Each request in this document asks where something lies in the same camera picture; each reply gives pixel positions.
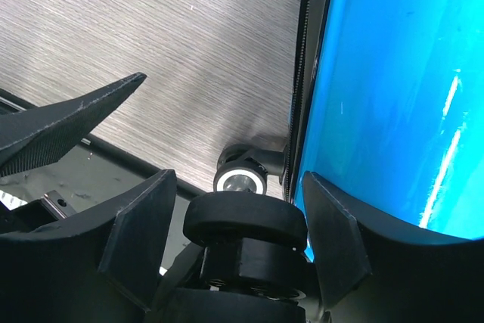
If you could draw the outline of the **blue suitcase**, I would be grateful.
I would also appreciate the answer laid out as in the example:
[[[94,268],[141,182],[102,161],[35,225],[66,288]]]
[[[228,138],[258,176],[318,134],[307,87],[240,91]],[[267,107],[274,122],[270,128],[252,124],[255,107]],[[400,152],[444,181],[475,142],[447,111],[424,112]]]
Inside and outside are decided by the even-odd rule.
[[[225,149],[149,322],[333,322],[303,197],[323,179],[483,242],[483,0],[302,0],[284,156]]]

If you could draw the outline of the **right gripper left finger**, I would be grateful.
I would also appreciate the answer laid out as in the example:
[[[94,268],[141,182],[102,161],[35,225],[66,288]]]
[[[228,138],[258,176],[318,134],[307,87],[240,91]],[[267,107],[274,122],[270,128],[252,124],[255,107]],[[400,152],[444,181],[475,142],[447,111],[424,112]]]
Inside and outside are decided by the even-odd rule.
[[[175,204],[174,171],[31,232],[1,236],[3,322],[141,322]]]

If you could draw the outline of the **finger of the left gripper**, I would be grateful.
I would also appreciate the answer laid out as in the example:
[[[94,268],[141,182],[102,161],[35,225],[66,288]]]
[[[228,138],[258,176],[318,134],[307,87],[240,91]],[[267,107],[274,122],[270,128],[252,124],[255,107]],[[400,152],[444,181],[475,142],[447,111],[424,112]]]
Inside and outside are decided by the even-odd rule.
[[[1,116],[1,176],[59,161],[145,81],[134,73],[78,98]]]

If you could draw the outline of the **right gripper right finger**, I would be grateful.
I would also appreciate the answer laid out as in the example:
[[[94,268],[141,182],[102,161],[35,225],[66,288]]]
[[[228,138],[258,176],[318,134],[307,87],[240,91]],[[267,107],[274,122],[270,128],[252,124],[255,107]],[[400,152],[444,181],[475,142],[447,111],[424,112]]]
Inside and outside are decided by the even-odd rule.
[[[333,322],[481,322],[483,242],[419,228],[314,172],[303,197]]]

